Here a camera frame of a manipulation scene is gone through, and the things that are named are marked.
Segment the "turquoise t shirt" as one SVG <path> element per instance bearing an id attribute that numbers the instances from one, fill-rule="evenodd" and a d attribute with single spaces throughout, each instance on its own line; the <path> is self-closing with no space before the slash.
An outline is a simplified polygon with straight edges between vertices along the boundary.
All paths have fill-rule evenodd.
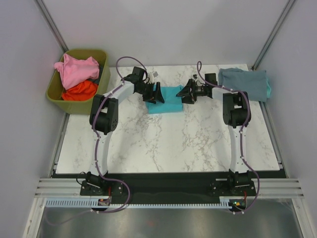
<path id="1" fill-rule="evenodd" d="M 183 86 L 181 85 L 176 87 L 161 87 L 164 104 L 160 102 L 156 104 L 146 102 L 148 114 L 178 113 L 183 111 L 182 98 L 176 96 L 182 89 Z"/>

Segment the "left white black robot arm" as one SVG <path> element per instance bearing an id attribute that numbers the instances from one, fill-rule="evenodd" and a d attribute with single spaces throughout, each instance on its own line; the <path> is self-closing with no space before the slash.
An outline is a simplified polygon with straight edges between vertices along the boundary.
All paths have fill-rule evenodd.
<path id="1" fill-rule="evenodd" d="M 116 179 L 108 178 L 108 154 L 113 132 L 119 122 L 119 104 L 134 93 L 142 95 L 144 102 L 165 103 L 160 82 L 151 83 L 147 71 L 134 67 L 132 73 L 123 77 L 117 87 L 103 95 L 93 97 L 89 123 L 96 134 L 94 155 L 85 179 L 81 183 L 80 195 L 111 195 L 110 187 Z"/>

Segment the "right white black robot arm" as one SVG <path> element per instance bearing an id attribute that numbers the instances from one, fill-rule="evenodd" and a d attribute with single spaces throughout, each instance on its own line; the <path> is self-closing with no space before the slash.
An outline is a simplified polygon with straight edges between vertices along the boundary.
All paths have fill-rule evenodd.
<path id="1" fill-rule="evenodd" d="M 205 74 L 201 86 L 189 79 L 184 88 L 176 94 L 184 104 L 194 104 L 198 97 L 207 96 L 222 102 L 224 124 L 230 134 L 231 162 L 225 180 L 211 181 L 214 196 L 254 196 L 257 194 L 252 181 L 251 166 L 246 164 L 246 132 L 251 120 L 251 109 L 246 92 L 235 92 L 218 86 L 215 73 Z"/>

